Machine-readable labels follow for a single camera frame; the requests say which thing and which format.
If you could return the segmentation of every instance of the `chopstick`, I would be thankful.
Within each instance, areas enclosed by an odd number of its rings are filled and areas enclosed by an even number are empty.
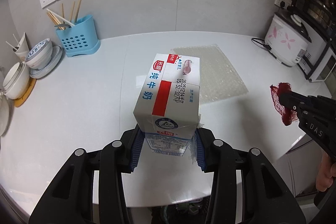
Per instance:
[[[82,0],[79,0],[79,2],[78,2],[77,11],[76,11],[76,16],[75,16],[75,20],[73,21],[74,23],[77,22],[78,13],[79,13],[79,7],[81,6],[81,2],[82,2]]]
[[[52,20],[52,22],[55,24],[55,25],[59,25],[61,24],[61,22],[56,18],[54,17],[54,15],[50,12],[47,12],[47,15],[50,17],[50,19]],[[58,27],[60,30],[65,30],[65,27]]]
[[[15,38],[16,40],[16,43],[19,44],[19,41],[16,39],[15,35],[13,34],[13,37]]]
[[[60,15],[56,14],[55,12],[51,11],[50,9],[47,8],[47,11],[50,12],[52,15],[54,15],[55,17],[58,17],[59,19],[65,21],[66,23],[68,23],[71,27],[74,27],[75,25],[73,23],[71,23],[70,21],[68,21],[67,19],[65,19],[64,17],[61,17]]]
[[[9,44],[7,41],[6,41],[6,43],[8,44],[8,45],[10,45],[13,49],[14,49],[14,51],[16,52],[16,48],[15,47],[13,47],[11,44]]]
[[[70,12],[70,20],[69,20],[70,22],[72,21],[72,16],[74,14],[75,4],[76,4],[76,2],[74,1],[73,4],[72,4],[71,12]]]
[[[63,5],[63,3],[61,3],[61,10],[62,10],[62,17],[65,17],[64,16],[64,5]]]

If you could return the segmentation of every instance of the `white countertop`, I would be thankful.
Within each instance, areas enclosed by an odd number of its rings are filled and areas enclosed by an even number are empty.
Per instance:
[[[1,137],[0,184],[31,214],[55,174],[77,148],[102,149],[135,127],[133,109],[156,53],[175,47],[217,44],[242,78],[248,94],[200,105],[201,123],[233,148],[258,147],[271,162],[304,135],[285,127],[275,111],[270,85],[289,82],[304,95],[331,97],[324,83],[309,83],[298,66],[288,68],[254,45],[251,37],[211,32],[162,32],[101,41],[97,53],[63,58],[38,80]],[[98,203],[95,176],[93,201]],[[128,207],[150,207],[200,198],[211,193],[212,174],[183,157],[151,153],[144,142],[138,167],[123,174]]]

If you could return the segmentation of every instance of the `stacked plates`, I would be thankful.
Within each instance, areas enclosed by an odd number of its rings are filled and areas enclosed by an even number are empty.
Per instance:
[[[55,68],[57,63],[60,61],[62,57],[62,52],[63,52],[62,47],[53,46],[50,61],[42,69],[31,68],[30,77],[39,79],[50,73],[53,70],[53,68]]]
[[[53,45],[49,38],[44,39],[31,49],[26,56],[26,63],[31,69],[43,69],[51,60]]]

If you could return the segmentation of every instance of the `red stripe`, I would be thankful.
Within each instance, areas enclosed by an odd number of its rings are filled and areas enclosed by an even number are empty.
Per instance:
[[[177,54],[168,54],[167,63],[175,63],[179,56]]]
[[[171,82],[161,81],[155,99],[152,115],[164,116],[169,97]]]

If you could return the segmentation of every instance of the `human hand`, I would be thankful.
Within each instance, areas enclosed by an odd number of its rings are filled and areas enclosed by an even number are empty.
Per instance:
[[[333,164],[330,156],[323,151],[319,173],[316,177],[316,189],[324,192],[333,184],[333,177],[336,177],[336,163]]]

